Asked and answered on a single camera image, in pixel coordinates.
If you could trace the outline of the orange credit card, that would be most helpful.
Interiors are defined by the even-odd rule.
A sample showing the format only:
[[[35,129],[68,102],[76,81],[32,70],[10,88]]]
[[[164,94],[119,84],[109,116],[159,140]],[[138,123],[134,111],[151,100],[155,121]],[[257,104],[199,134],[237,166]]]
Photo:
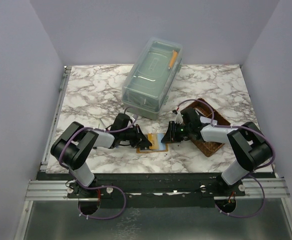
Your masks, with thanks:
[[[158,134],[157,133],[149,133],[147,135],[148,140],[151,142],[151,146],[149,147],[150,150],[159,150],[159,141],[158,141]]]

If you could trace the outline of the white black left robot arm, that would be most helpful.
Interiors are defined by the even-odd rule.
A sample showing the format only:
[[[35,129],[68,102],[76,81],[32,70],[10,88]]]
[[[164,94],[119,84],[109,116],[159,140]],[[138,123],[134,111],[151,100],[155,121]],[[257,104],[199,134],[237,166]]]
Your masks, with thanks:
[[[110,129],[85,127],[74,121],[52,144],[50,154],[80,183],[79,191],[90,198],[97,190],[94,174],[86,160],[93,148],[113,149],[128,142],[135,149],[144,149],[152,143],[135,124],[137,117],[119,113]]]

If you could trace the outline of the tan card holder wallet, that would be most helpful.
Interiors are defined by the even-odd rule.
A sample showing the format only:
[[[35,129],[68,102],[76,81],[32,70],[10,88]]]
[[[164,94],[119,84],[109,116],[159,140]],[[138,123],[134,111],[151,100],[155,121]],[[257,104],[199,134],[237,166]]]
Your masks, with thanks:
[[[163,137],[164,137],[163,133],[148,133],[146,135],[146,138],[152,143],[152,146],[139,147],[137,148],[136,153],[143,154],[154,152],[167,152],[168,144],[161,142]]]

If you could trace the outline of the grey credit card stack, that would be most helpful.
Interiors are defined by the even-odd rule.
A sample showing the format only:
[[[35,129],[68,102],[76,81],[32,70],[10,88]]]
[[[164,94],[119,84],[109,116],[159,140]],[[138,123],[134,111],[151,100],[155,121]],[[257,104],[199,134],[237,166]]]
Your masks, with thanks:
[[[200,121],[203,124],[213,124],[213,125],[217,125],[217,120],[211,120],[210,117],[205,117],[202,112],[199,109],[195,109],[195,111],[197,112],[197,114],[199,115]]]

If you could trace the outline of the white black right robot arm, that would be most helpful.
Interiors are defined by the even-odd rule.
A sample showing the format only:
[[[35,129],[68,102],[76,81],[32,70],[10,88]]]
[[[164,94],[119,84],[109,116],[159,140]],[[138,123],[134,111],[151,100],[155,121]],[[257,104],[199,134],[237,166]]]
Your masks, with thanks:
[[[174,113],[176,119],[169,122],[162,143],[194,140],[231,146],[235,161],[221,173],[216,183],[216,191],[222,196],[233,192],[235,183],[275,156],[271,144],[253,122],[240,126],[218,125],[214,117],[208,119],[193,108]]]

